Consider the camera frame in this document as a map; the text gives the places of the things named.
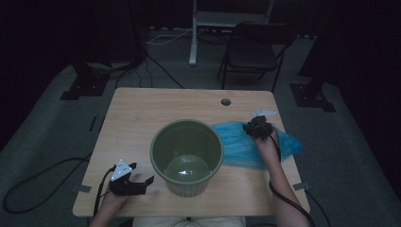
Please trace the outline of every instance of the person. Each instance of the person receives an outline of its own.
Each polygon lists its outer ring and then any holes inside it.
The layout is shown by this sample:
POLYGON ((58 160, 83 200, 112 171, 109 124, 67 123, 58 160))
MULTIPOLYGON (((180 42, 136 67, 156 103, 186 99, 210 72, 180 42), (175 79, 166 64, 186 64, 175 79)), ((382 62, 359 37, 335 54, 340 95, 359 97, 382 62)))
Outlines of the person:
MULTIPOLYGON (((280 194, 300 205, 297 197, 295 196, 294 192, 291 189, 291 186, 289 185, 288 179, 286 177, 284 169, 281 167, 281 163, 277 155, 277 150, 276 150, 276 144, 278 144, 277 129, 273 131, 271 137, 267 137, 265 140, 261 140, 259 138, 254 138, 253 140, 256 143, 263 160, 269 167, 271 185, 274 187, 276 191, 280 192, 280 194)), ((94 219, 91 222, 90 227, 108 226, 115 213, 122 207, 127 198, 128 197, 116 196, 115 194, 113 194, 113 192, 106 194, 97 214, 94 216, 94 219)), ((274 193, 272 194, 272 202, 275 209, 277 226, 303 227, 309 225, 307 218, 300 211, 298 211, 285 201, 282 201, 274 193)), ((192 218, 190 220, 179 217, 174 217, 174 218, 138 217, 134 219, 133 226, 134 227, 145 227, 145 226, 146 227, 156 227, 156 226, 243 227, 246 225, 243 217, 192 218)))

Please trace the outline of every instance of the blue cloth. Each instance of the blue cloth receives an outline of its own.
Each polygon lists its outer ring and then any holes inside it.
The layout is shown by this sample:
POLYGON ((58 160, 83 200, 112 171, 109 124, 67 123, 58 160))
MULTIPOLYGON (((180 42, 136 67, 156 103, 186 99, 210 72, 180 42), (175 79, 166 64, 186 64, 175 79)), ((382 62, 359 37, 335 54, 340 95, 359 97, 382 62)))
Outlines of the blue cloth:
MULTIPOLYGON (((266 169, 257 149, 256 143, 242 128, 246 122, 231 121, 214 124, 211 127, 218 133, 224 146, 223 164, 231 166, 243 166, 254 169, 266 169)), ((281 161, 300 152, 302 144, 291 135, 278 131, 281 161)))

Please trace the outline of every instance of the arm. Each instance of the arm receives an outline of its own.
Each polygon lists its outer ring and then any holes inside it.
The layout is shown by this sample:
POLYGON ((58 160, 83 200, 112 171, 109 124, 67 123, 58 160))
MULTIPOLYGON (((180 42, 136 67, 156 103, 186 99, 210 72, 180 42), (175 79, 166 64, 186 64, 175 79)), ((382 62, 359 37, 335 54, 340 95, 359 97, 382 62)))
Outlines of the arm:
MULTIPOLYGON (((271 134, 271 137, 274 138, 275 142, 277 143, 276 131, 271 134)), ((259 152, 263 160, 269 167, 270 182, 273 187, 280 194, 300 205, 297 197, 291 189, 291 186, 289 185, 286 174, 281 167, 276 147, 271 138, 268 137, 263 141, 260 139, 254 139, 254 142, 259 148, 259 152)), ((309 223, 307 218, 297 209, 285 201, 280 200, 274 194, 272 196, 272 201, 276 211, 277 226, 308 226, 309 223)))
POLYGON ((127 199, 128 197, 116 196, 113 192, 107 193, 89 227, 107 227, 127 199))

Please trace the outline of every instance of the forearm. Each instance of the forearm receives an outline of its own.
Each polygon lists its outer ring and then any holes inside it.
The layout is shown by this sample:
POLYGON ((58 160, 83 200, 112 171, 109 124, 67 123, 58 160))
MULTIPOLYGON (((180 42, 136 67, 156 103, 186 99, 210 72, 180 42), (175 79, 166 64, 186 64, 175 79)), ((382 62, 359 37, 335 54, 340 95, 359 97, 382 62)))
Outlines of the forearm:
MULTIPOLYGON (((264 159, 269 167, 270 182, 274 189, 289 200, 301 205, 292 191, 278 158, 270 157, 267 159, 265 157, 264 159)), ((272 201, 276 211, 278 226, 308 226, 307 218, 296 208, 281 200, 274 194, 272 195, 272 201)))
POLYGON ((109 223, 112 221, 115 213, 118 211, 117 208, 110 206, 100 206, 100 209, 97 211, 97 214, 91 221, 89 227, 107 227, 109 223))

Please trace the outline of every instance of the green plastic bin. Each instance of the green plastic bin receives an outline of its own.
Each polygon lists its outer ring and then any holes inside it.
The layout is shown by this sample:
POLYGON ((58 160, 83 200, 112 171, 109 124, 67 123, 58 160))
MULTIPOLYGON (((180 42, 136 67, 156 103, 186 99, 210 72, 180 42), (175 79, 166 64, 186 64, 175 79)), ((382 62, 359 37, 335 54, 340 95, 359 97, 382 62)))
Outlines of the green plastic bin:
POLYGON ((172 193, 194 197, 206 188, 223 161, 223 145, 217 133, 198 120, 178 120, 154 136, 150 160, 172 193))

